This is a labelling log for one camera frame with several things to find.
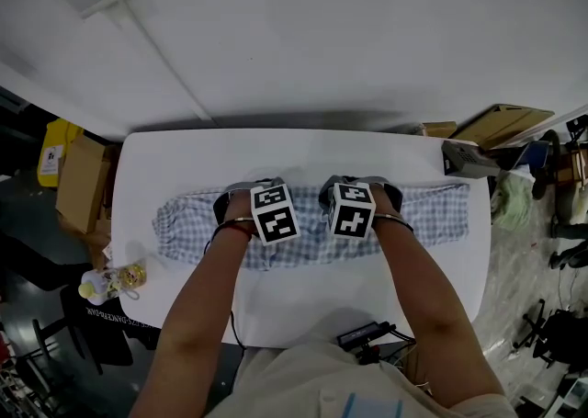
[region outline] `cardboard box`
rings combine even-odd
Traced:
[[[451,134],[458,130],[458,124],[455,120],[446,122],[424,122],[425,135],[429,137],[440,137],[447,139]]]
[[[97,271],[104,269],[107,260],[102,250],[110,243],[110,220],[102,219],[101,216],[96,222],[96,228],[90,233],[81,233],[62,214],[57,214],[57,220],[64,231],[87,245],[92,267]]]
[[[496,105],[452,139],[476,142],[483,150],[490,150],[553,115],[553,111],[532,107]]]
[[[558,184],[588,184],[588,151],[585,149],[564,153],[558,162]]]
[[[56,209],[82,233],[92,232],[96,227],[117,154],[115,146],[103,145],[85,135],[76,137],[70,145],[59,178]]]

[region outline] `white wall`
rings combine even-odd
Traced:
[[[221,125],[376,130],[493,103],[564,114],[588,102],[588,0],[129,3]],[[108,17],[83,22],[59,0],[0,5],[0,42],[67,102],[127,130],[193,120]]]

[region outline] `red bracelet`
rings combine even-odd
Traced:
[[[245,235],[247,235],[247,237],[249,238],[249,241],[251,242],[252,234],[247,229],[244,229],[243,227],[240,227],[239,224],[237,224],[237,223],[234,224],[234,225],[227,225],[226,227],[223,227],[222,229],[223,230],[224,229],[233,229],[233,230],[242,232]]]

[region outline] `bracelet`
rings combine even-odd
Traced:
[[[255,220],[254,220],[253,217],[238,217],[237,219],[226,220],[225,222],[223,222],[222,224],[220,224],[215,229],[214,233],[212,233],[212,236],[210,237],[209,242],[204,247],[204,253],[206,253],[206,251],[209,249],[209,245],[214,240],[214,237],[216,237],[217,236],[217,233],[219,233],[222,229],[231,228],[231,229],[238,230],[239,232],[246,233],[249,236],[249,240],[251,240],[251,237],[252,237],[253,234],[250,233],[248,230],[244,229],[243,227],[239,227],[237,225],[239,222],[253,222],[253,223],[255,223]]]
[[[248,230],[244,229],[243,227],[241,227],[240,225],[237,225],[237,224],[226,225],[226,226],[222,227],[222,229],[232,229],[234,231],[244,233],[245,235],[247,235],[247,237],[249,238],[250,241],[251,241],[251,238],[253,237],[253,235]]]
[[[408,222],[404,221],[404,219],[401,217],[393,216],[391,214],[374,214],[374,221],[372,225],[375,226],[378,220],[390,220],[392,222],[398,222],[400,225],[403,225],[412,233],[414,233],[413,227],[411,227],[411,225]]]

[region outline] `shirt sleeve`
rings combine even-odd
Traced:
[[[451,411],[467,418],[516,418],[515,409],[506,397],[498,394],[467,399],[451,407]]]

